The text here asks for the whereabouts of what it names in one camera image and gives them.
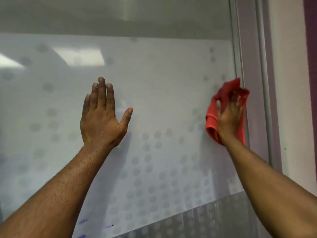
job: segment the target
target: white wall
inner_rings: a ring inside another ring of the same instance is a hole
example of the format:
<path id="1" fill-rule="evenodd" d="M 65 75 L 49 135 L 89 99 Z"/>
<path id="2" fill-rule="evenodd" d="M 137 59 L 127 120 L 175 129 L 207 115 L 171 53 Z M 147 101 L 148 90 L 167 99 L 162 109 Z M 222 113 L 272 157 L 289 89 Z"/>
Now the white wall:
<path id="1" fill-rule="evenodd" d="M 317 195 L 303 0 L 269 0 L 283 173 Z"/>

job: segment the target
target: red towel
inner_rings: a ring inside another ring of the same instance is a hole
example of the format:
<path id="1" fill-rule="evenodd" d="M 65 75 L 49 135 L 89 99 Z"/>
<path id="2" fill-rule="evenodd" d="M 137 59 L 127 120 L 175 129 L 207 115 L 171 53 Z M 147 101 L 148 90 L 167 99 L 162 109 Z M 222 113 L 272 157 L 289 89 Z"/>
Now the red towel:
<path id="1" fill-rule="evenodd" d="M 216 101 L 220 100 L 221 102 L 221 112 L 225 110 L 227 104 L 230 101 L 230 95 L 232 92 L 236 92 L 238 96 L 241 96 L 241 106 L 245 107 L 247 98 L 249 96 L 249 90 L 240 88 L 240 78 L 236 78 L 230 82 L 225 82 L 222 88 L 219 89 L 217 94 L 212 97 L 211 105 L 208 108 L 206 114 L 206 130 L 210 137 L 212 137 L 218 144 L 221 144 L 221 141 L 217 134 L 218 126 L 218 117 L 217 117 L 217 107 Z M 242 114 L 241 124 L 238 129 L 237 137 L 245 144 L 244 137 L 244 114 Z"/>

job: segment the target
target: person's left arm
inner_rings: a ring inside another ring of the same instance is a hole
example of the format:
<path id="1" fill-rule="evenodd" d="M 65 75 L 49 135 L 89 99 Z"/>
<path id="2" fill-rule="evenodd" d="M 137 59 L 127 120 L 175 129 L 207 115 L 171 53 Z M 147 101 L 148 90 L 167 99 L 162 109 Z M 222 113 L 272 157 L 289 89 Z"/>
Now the person's left arm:
<path id="1" fill-rule="evenodd" d="M 88 189 L 127 133 L 133 109 L 118 123 L 112 84 L 99 78 L 84 101 L 84 147 L 57 175 L 0 225 L 1 238 L 71 238 Z"/>

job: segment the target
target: person's right arm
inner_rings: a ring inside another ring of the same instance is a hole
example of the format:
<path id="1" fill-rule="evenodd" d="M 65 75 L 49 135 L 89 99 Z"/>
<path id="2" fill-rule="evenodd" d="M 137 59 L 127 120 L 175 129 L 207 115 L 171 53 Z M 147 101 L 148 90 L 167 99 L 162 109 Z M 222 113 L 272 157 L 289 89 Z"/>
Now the person's right arm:
<path id="1" fill-rule="evenodd" d="M 231 101 L 223 113 L 219 101 L 217 108 L 217 132 L 267 231 L 278 238 L 317 237 L 317 198 L 274 170 L 237 138 L 243 113 L 240 99 Z"/>

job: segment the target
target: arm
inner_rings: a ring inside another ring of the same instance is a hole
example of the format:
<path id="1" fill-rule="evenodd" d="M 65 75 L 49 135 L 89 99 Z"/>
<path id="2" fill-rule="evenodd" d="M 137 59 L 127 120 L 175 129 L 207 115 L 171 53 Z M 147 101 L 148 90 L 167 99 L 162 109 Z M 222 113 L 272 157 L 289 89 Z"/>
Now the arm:
<path id="1" fill-rule="evenodd" d="M 2 238 L 71 238 L 88 189 L 110 151 L 125 136 L 132 115 L 118 123 L 111 84 L 99 78 L 84 101 L 84 147 L 57 175 L 0 225 Z"/>
<path id="2" fill-rule="evenodd" d="M 236 137 L 243 113 L 240 98 L 231 101 L 222 114 L 220 101 L 217 108 L 217 132 L 264 227 L 273 237 L 317 237 L 317 198 L 274 170 Z"/>

